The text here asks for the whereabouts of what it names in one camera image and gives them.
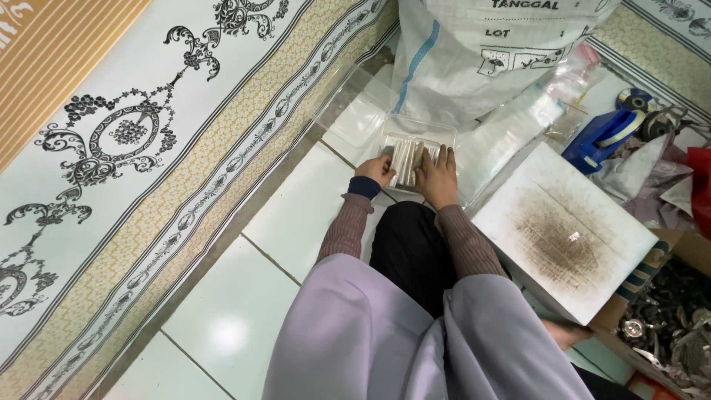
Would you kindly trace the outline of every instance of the metal scrap pile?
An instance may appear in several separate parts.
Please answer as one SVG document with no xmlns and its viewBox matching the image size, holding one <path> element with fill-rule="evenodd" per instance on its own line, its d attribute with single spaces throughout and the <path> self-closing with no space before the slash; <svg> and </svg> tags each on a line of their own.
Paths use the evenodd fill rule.
<svg viewBox="0 0 711 400">
<path fill-rule="evenodd" d="M 711 399 L 711 280 L 672 258 L 627 307 L 618 336 L 685 393 Z"/>
</svg>

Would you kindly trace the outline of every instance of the person's right hand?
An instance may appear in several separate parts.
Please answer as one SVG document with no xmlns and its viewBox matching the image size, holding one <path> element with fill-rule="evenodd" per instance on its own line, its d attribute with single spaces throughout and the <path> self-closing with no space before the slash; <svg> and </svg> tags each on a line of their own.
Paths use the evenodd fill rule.
<svg viewBox="0 0 711 400">
<path fill-rule="evenodd" d="M 446 149 L 444 145 L 439 148 L 437 165 L 429 158 L 427 149 L 422 151 L 422 166 L 417 168 L 417 188 L 424 195 L 424 199 L 439 211 L 442 208 L 456 204 L 456 164 L 454 150 Z"/>
</svg>

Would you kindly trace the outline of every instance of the striped fabric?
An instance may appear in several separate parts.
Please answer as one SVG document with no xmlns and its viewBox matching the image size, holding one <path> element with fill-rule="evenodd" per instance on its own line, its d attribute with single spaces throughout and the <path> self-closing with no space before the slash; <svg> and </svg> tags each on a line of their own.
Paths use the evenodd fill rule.
<svg viewBox="0 0 711 400">
<path fill-rule="evenodd" d="M 0 1 L 0 172 L 149 2 Z"/>
</svg>

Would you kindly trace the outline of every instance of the red bag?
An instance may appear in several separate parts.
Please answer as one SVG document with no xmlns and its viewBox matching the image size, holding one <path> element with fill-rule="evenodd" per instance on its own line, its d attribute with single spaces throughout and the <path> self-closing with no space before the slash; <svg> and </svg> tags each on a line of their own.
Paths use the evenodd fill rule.
<svg viewBox="0 0 711 400">
<path fill-rule="evenodd" d="M 694 170 L 691 211 L 699 232 L 711 240 L 711 149 L 689 147 L 686 164 Z"/>
</svg>

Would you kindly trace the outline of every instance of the black pants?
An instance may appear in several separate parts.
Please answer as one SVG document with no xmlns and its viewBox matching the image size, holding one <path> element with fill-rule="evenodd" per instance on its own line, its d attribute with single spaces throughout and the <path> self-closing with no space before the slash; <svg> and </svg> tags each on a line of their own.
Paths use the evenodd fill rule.
<svg viewBox="0 0 711 400">
<path fill-rule="evenodd" d="M 456 283 L 456 273 L 434 215 L 413 201 L 388 207 L 375 228 L 370 266 L 438 318 L 444 313 L 442 296 Z M 641 400 L 621 385 L 574 367 L 596 400 Z"/>
</svg>

